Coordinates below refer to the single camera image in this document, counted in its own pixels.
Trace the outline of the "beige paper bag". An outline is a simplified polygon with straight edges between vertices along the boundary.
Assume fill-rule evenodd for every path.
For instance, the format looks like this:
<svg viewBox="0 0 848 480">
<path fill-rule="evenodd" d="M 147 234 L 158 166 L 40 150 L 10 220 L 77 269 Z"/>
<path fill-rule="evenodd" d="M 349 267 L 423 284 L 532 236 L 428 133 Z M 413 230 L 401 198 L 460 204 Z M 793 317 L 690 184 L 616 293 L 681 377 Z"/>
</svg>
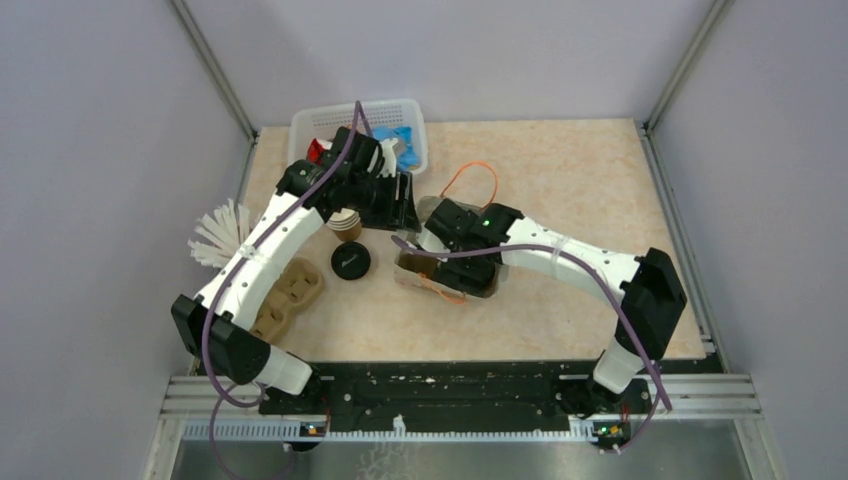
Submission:
<svg viewBox="0 0 848 480">
<path fill-rule="evenodd" d="M 499 189 L 499 176 L 496 170 L 490 164 L 483 161 L 467 162 L 461 167 L 459 167 L 459 169 L 453 174 L 451 179 L 442 188 L 439 194 L 424 196 L 416 203 L 416 209 L 419 214 L 419 218 L 423 223 L 427 222 L 434 215 L 434 212 L 439 208 L 441 203 L 449 198 L 448 190 L 451 189 L 451 187 L 457 182 L 457 180 L 459 180 L 460 176 L 471 167 L 484 168 L 488 170 L 488 172 L 491 174 L 491 194 L 489 195 L 488 200 L 481 206 L 464 203 L 461 201 L 455 201 L 454 204 L 456 205 L 456 208 L 463 212 L 470 212 L 475 215 L 478 215 L 483 211 L 484 208 L 489 207 L 494 203 Z M 433 280 L 433 272 L 440 261 L 442 260 L 416 255 L 401 250 L 395 257 L 394 279 L 400 285 L 419 288 L 428 291 L 430 293 L 438 295 L 444 301 L 454 305 L 463 305 L 469 302 L 475 302 L 478 300 L 491 298 L 473 297 L 466 294 L 461 294 L 460 292 L 457 292 L 439 283 L 436 283 Z M 508 268 L 500 264 L 498 265 L 500 266 L 500 273 L 498 277 L 498 288 L 495 294 L 498 292 L 499 288 L 506 283 L 506 280 L 508 279 Z"/>
</svg>

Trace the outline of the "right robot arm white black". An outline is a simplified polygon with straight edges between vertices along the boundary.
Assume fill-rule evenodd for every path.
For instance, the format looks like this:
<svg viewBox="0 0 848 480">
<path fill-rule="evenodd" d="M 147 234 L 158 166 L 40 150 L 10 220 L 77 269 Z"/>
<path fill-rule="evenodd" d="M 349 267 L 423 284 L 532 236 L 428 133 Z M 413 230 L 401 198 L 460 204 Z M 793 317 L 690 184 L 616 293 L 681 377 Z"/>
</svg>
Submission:
<svg viewBox="0 0 848 480">
<path fill-rule="evenodd" d="M 505 267 L 527 269 L 607 303 L 617 316 L 609 345 L 586 385 L 589 404 L 612 412 L 640 371 L 660 377 L 659 361 L 688 303 L 668 253 L 597 247 L 547 228 L 521 211 L 493 203 L 483 209 L 448 198 L 418 205 L 422 229 L 412 244 L 434 263 L 429 280 L 459 294 L 486 298 Z"/>
</svg>

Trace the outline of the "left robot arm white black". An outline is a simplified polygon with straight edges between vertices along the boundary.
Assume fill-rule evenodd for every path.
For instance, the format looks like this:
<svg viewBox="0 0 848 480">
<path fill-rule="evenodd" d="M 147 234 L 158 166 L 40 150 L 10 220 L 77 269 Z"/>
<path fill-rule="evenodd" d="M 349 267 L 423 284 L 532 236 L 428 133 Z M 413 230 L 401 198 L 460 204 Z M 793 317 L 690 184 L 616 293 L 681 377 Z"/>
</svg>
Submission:
<svg viewBox="0 0 848 480">
<path fill-rule="evenodd" d="M 318 161 L 286 167 L 265 211 L 245 231 L 230 231 L 232 204 L 201 219 L 196 231 L 206 240 L 190 247 L 218 273 L 198 293 L 179 295 L 171 315 L 186 350 L 209 374 L 282 391 L 297 413 L 317 407 L 321 388 L 312 367 L 252 330 L 290 261 L 334 214 L 350 209 L 366 228 L 419 231 L 412 175 L 390 168 L 394 152 L 386 140 L 341 126 Z"/>
</svg>

